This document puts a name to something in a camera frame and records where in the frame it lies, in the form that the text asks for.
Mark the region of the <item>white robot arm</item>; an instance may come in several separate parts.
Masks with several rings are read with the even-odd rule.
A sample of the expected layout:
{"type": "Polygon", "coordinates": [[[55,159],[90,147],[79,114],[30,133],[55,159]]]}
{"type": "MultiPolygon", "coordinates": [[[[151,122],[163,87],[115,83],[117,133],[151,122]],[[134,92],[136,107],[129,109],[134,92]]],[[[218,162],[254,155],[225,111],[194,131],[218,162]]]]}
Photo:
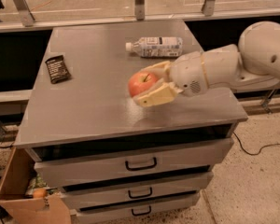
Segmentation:
{"type": "Polygon", "coordinates": [[[155,63],[138,72],[143,80],[156,79],[130,96],[137,105],[150,107],[226,87],[250,91],[280,83],[280,24],[260,21],[248,26],[239,42],[205,52],[184,54],[173,62],[155,63]]]}

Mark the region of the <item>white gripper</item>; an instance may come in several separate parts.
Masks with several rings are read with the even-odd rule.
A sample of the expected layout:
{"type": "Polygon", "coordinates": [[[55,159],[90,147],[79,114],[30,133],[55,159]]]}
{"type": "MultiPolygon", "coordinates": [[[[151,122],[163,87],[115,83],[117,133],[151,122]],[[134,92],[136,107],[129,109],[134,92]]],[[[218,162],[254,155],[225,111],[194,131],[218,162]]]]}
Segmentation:
{"type": "Polygon", "coordinates": [[[153,74],[156,82],[144,88],[133,88],[133,100],[137,105],[150,107],[172,102],[179,93],[192,97],[206,93],[208,82],[204,73],[202,54],[198,51],[170,61],[155,63],[142,69],[153,74]]]}

